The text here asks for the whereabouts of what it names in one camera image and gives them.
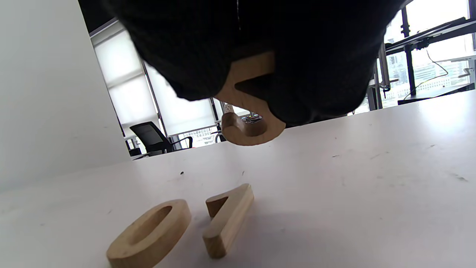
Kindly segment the person's right hand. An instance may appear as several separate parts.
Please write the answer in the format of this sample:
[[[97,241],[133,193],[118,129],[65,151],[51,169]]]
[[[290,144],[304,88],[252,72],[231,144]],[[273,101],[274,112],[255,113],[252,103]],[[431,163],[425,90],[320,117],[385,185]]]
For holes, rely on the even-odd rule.
[[[189,101],[217,97],[239,48],[269,49],[262,91],[290,125],[363,102],[386,27],[402,0],[104,0],[150,66]]]

